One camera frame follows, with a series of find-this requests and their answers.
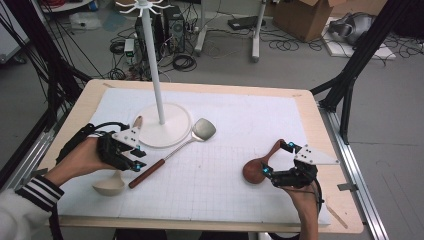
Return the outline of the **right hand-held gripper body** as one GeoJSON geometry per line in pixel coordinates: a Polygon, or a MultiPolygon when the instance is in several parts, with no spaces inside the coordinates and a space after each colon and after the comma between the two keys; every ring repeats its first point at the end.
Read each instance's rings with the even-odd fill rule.
{"type": "Polygon", "coordinates": [[[309,145],[296,145],[294,166],[285,171],[274,171],[275,187],[292,186],[301,188],[310,185],[317,178],[317,165],[337,165],[338,159],[309,145]]]}

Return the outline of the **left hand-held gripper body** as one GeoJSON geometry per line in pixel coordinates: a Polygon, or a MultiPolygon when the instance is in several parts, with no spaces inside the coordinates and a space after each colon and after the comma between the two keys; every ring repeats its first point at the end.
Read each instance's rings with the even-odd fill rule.
{"type": "Polygon", "coordinates": [[[99,135],[96,151],[102,162],[118,170],[126,171],[130,170],[130,164],[133,161],[138,161],[124,155],[124,152],[133,150],[133,147],[115,140],[112,137],[114,131],[106,132],[97,127],[96,133],[99,135]]]}

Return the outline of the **dark wooden spoon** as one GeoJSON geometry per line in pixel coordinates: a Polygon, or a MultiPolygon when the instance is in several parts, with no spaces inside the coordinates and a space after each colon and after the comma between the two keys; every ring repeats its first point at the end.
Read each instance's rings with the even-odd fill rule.
{"type": "Polygon", "coordinates": [[[262,174],[262,163],[267,164],[271,156],[281,148],[282,144],[285,144],[283,139],[277,140],[266,155],[252,159],[243,166],[242,175],[248,183],[260,184],[265,179],[262,174]]]}

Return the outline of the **beige ladle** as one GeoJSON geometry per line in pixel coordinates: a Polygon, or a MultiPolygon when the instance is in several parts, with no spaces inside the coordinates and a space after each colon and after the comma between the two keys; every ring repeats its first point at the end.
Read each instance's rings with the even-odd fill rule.
{"type": "MultiPolygon", "coordinates": [[[[143,118],[138,116],[135,119],[132,128],[122,130],[121,132],[114,132],[112,137],[121,143],[132,146],[133,149],[140,150],[139,133],[141,130],[142,122],[143,118]]],[[[128,158],[131,155],[130,151],[124,152],[124,155],[126,155],[128,158]]],[[[125,188],[125,183],[121,178],[122,172],[123,171],[116,169],[111,177],[95,182],[92,185],[93,189],[103,196],[119,195],[125,188]]]]}

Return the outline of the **white utensil rack stand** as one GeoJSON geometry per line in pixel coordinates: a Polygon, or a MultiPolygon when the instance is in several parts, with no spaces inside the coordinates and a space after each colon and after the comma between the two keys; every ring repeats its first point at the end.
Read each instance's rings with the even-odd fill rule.
{"type": "Polygon", "coordinates": [[[138,10],[139,17],[142,20],[156,106],[146,107],[140,112],[143,117],[143,123],[140,128],[139,141],[153,148],[167,148],[177,145],[189,135],[192,126],[191,116],[185,108],[175,103],[166,103],[162,100],[150,18],[151,13],[157,14],[155,8],[169,8],[169,5],[166,7],[160,6],[162,1],[133,0],[130,4],[117,2],[118,6],[124,8],[123,14],[138,10]]]}

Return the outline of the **person's left hand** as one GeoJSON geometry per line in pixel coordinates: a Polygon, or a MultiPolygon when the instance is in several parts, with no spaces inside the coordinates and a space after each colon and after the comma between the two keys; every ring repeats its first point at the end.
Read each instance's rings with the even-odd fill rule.
{"type": "Polygon", "coordinates": [[[86,138],[59,164],[49,170],[44,177],[57,187],[60,187],[73,178],[98,170],[112,169],[111,165],[100,160],[97,153],[97,142],[97,138],[86,138]]]}

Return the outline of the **white grid mat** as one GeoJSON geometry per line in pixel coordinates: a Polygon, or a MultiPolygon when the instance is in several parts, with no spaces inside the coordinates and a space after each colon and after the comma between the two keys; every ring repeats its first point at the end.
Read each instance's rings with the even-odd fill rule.
{"type": "Polygon", "coordinates": [[[249,184],[242,168],[265,155],[283,139],[307,142],[292,97],[165,91],[167,103],[188,110],[192,119],[211,121],[216,134],[184,148],[146,147],[143,162],[167,162],[133,189],[116,196],[98,194],[93,183],[108,170],[78,177],[63,185],[58,203],[62,216],[118,217],[188,221],[296,224],[290,197],[269,181],[249,184]]]}

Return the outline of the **white desk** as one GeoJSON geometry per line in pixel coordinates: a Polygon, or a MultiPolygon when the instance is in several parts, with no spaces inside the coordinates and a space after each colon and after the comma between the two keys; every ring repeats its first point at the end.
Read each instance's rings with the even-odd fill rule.
{"type": "MultiPolygon", "coordinates": [[[[205,0],[200,0],[200,27],[199,32],[197,36],[197,42],[194,47],[194,52],[197,56],[199,56],[202,52],[202,48],[204,45],[205,37],[208,31],[207,21],[205,19],[206,11],[205,11],[205,0]]],[[[262,26],[262,20],[264,17],[265,9],[266,9],[266,3],[267,0],[260,0],[261,5],[259,8],[258,16],[257,16],[257,23],[254,28],[254,33],[252,36],[252,55],[251,59],[254,63],[257,63],[259,61],[260,57],[260,31],[262,26]]]]}

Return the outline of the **white foam board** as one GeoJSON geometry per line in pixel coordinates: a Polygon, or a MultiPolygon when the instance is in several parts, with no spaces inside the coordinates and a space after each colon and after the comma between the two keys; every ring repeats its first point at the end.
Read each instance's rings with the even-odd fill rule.
{"type": "Polygon", "coordinates": [[[384,44],[371,49],[354,49],[343,38],[333,33],[322,33],[322,40],[332,57],[352,57],[364,53],[367,57],[378,60],[394,60],[395,54],[384,44]]]}

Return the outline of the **black computer tower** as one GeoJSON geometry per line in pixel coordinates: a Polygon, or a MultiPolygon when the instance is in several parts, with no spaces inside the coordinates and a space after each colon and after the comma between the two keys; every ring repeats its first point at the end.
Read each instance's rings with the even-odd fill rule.
{"type": "Polygon", "coordinates": [[[163,10],[164,30],[166,39],[169,41],[169,49],[172,53],[185,51],[185,28],[184,17],[178,6],[163,10]]]}
{"type": "MultiPolygon", "coordinates": [[[[151,20],[152,36],[154,40],[156,59],[159,60],[162,57],[162,54],[160,53],[160,48],[165,40],[164,33],[163,33],[162,20],[160,15],[156,15],[153,13],[150,14],[150,20],[151,20]]],[[[136,30],[137,39],[138,39],[139,47],[142,54],[142,59],[144,61],[147,61],[148,53],[147,53],[147,46],[145,42],[145,35],[144,35],[143,23],[141,18],[138,18],[136,20],[135,30],[136,30]]]]}

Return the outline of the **large cardboard box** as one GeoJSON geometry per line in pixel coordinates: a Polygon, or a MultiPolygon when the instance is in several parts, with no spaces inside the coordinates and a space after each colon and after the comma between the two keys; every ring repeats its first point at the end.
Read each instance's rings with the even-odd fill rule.
{"type": "Polygon", "coordinates": [[[273,24],[302,42],[321,37],[335,6],[347,0],[280,0],[276,5],[273,24]]]}

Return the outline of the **clear plastic bag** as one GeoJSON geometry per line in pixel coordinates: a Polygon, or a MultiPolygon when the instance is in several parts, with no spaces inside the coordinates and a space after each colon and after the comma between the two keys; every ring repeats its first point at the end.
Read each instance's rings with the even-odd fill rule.
{"type": "Polygon", "coordinates": [[[79,12],[69,16],[73,29],[95,30],[101,27],[101,21],[94,12],[79,12]]]}

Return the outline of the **grey backpack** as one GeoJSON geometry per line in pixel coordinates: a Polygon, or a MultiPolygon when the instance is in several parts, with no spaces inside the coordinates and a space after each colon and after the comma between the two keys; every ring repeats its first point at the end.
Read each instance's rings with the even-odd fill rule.
{"type": "Polygon", "coordinates": [[[329,23],[328,32],[336,33],[348,44],[355,46],[368,32],[376,17],[367,13],[347,13],[329,23]]]}

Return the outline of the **round white table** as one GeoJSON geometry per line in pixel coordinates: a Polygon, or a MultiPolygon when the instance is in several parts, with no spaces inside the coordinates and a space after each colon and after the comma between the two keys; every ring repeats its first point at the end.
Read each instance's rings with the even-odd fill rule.
{"type": "Polygon", "coordinates": [[[46,6],[41,4],[40,8],[43,12],[47,13],[49,11],[51,12],[63,12],[63,11],[69,11],[69,10],[73,10],[73,9],[77,9],[80,7],[86,7],[88,6],[93,0],[82,0],[81,2],[69,2],[66,1],[63,5],[61,6],[46,6]]]}

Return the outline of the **white cabinet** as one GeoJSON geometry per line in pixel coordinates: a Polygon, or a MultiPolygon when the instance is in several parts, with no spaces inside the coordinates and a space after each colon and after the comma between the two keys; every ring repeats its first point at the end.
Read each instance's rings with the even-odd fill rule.
{"type": "Polygon", "coordinates": [[[7,63],[20,49],[18,37],[24,43],[29,38],[3,0],[0,0],[0,64],[7,63]]]}

